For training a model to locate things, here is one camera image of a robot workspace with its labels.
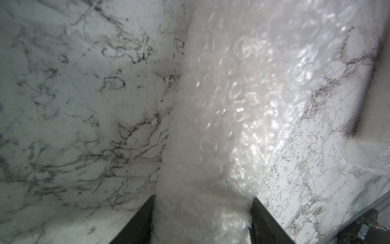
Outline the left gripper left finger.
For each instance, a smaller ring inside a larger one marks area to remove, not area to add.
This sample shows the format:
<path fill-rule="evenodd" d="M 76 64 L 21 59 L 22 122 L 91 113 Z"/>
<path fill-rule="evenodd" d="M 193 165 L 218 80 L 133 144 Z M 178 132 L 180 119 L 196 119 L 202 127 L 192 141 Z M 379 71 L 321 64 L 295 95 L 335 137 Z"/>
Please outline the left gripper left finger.
<path fill-rule="evenodd" d="M 150 244 L 155 195 L 150 196 L 110 244 Z"/>

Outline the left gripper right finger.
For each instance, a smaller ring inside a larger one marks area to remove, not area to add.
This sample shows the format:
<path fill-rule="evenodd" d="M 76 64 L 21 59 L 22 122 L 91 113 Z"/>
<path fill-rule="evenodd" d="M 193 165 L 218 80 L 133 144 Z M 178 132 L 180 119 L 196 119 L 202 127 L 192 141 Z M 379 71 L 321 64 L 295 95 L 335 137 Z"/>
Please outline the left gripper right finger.
<path fill-rule="evenodd" d="M 250 214 L 252 223 L 249 233 L 252 244 L 295 244 L 256 197 Z"/>

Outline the small white ribbed vase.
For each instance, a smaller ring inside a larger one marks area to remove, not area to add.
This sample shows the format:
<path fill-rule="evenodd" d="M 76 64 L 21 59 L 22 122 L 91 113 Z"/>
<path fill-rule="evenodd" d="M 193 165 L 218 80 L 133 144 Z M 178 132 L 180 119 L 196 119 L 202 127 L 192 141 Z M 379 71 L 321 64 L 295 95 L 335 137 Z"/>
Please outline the small white ribbed vase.
<path fill-rule="evenodd" d="M 243 244 L 250 209 L 362 1 L 196 1 L 153 244 Z"/>

